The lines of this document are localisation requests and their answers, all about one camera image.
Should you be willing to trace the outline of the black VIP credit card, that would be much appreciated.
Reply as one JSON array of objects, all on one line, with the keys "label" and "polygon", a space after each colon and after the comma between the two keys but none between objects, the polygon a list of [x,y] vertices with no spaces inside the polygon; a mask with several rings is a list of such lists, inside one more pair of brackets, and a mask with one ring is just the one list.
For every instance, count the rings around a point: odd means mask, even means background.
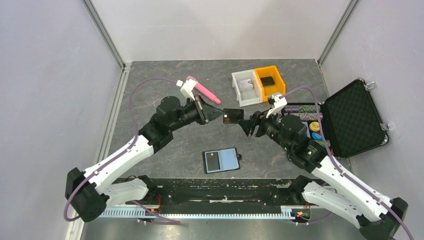
[{"label": "black VIP credit card", "polygon": [[237,124],[245,116],[245,111],[241,108],[224,108],[223,111],[222,122],[224,124]]}]

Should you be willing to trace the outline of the black leather card holder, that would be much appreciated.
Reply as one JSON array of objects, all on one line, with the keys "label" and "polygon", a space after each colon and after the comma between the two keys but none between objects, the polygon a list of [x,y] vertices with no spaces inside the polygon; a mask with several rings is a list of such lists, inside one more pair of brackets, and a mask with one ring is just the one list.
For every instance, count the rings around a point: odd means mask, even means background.
[{"label": "black leather card holder", "polygon": [[[218,152],[220,170],[208,172],[207,164],[206,164],[206,157],[205,157],[205,154],[208,153],[208,152]],[[220,173],[220,172],[236,171],[236,170],[239,170],[241,168],[240,160],[242,159],[242,155],[238,153],[238,150],[235,147],[218,149],[218,150],[203,151],[201,155],[202,155],[203,168],[204,168],[205,174],[214,174],[214,173]]]}]

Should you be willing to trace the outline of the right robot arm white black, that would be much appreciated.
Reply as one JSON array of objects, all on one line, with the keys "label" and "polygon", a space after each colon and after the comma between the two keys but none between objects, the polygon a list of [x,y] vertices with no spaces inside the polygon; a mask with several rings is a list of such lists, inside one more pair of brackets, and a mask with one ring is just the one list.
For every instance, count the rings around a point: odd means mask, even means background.
[{"label": "right robot arm white black", "polygon": [[289,186],[295,204],[318,205],[353,224],[367,240],[391,240],[404,225],[408,204],[374,190],[342,166],[322,145],[307,137],[307,127],[298,116],[284,116],[280,123],[265,112],[237,122],[247,136],[268,136],[286,151],[298,168],[323,180],[335,191],[303,175]]}]

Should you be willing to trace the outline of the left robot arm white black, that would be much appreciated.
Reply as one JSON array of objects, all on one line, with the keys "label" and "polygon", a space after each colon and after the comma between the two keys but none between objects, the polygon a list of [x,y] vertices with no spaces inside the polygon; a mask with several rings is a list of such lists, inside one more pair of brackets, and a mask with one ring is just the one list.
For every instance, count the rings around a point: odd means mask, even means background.
[{"label": "left robot arm white black", "polygon": [[115,180],[169,144],[174,131],[191,123],[208,124],[223,114],[222,109],[205,102],[199,95],[187,98],[185,105],[175,96],[163,98],[149,122],[137,129],[123,147],[91,167],[84,170],[75,167],[67,173],[64,219],[88,223],[115,205],[138,200],[153,203],[157,190],[146,178],[121,183]]}]

